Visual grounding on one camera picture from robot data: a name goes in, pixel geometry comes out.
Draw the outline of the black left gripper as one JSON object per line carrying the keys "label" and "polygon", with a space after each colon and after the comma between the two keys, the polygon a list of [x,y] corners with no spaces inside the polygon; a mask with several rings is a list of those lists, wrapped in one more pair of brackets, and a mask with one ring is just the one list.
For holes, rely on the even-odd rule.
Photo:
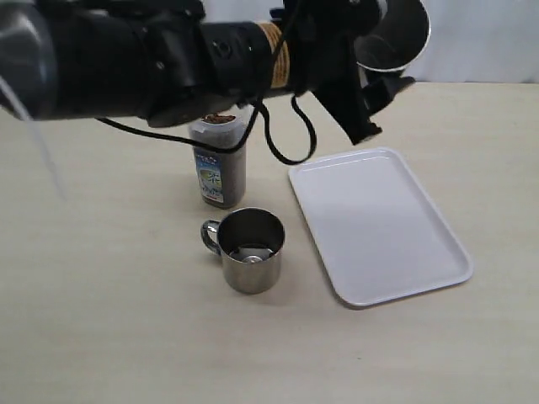
{"label": "black left gripper", "polygon": [[381,17],[376,2],[284,1],[269,11],[291,56],[287,87],[296,96],[311,93],[354,145],[381,134],[372,117],[415,83],[407,68],[380,73],[357,64],[355,41]]}

